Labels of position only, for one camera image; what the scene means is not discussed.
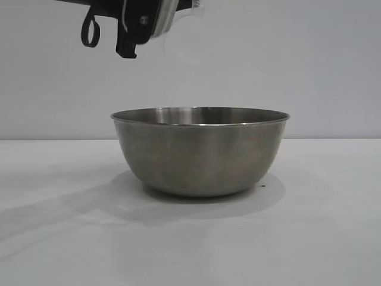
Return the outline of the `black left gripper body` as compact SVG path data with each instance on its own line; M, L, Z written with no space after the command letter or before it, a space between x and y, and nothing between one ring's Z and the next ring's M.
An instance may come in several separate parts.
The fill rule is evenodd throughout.
M120 36L129 45L143 45L167 32L167 1L122 1Z

